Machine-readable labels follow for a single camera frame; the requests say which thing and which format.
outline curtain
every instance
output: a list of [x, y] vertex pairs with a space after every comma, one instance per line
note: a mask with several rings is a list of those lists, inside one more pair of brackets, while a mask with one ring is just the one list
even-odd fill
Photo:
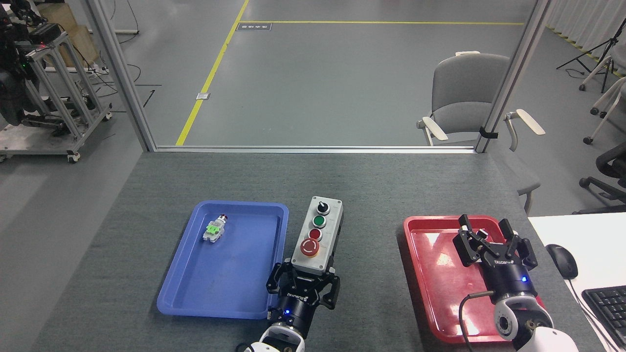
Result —
[[[626, 0], [554, 0], [548, 27], [587, 51], [612, 38], [626, 19]], [[626, 29], [617, 45], [626, 46]], [[605, 46], [592, 51], [599, 58]], [[626, 68], [619, 67], [621, 74]]]

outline black knob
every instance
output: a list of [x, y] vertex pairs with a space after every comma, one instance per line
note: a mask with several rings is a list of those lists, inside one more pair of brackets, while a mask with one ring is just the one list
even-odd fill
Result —
[[317, 204], [317, 213], [319, 215], [326, 215], [330, 212], [331, 212], [331, 208], [328, 206], [328, 204], [324, 202], [319, 202], [319, 204]]

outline gray table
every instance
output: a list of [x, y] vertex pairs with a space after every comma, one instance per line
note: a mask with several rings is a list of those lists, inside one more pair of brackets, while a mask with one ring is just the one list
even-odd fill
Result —
[[266, 321], [159, 313], [163, 278], [197, 203], [285, 204], [290, 256], [313, 195], [341, 199], [345, 219], [334, 265], [342, 279], [337, 307], [317, 310], [307, 351], [464, 351], [436, 340], [414, 309], [402, 230], [412, 215], [462, 213], [506, 217], [528, 237], [540, 263], [531, 278], [556, 327], [580, 351], [602, 349], [487, 155], [151, 153], [141, 156], [33, 350], [233, 351], [256, 341]]

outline keyboard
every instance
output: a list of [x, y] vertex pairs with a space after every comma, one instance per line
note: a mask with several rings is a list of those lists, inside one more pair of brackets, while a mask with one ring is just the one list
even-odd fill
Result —
[[582, 296], [615, 343], [626, 346], [626, 286], [586, 289]]

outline blue tray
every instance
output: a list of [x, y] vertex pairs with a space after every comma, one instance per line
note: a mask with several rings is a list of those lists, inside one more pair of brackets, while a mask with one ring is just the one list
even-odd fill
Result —
[[[228, 221], [215, 243], [202, 240], [220, 214]], [[265, 284], [282, 261], [289, 210], [284, 204], [207, 200], [193, 209], [156, 306], [163, 314], [266, 319], [277, 295]]]

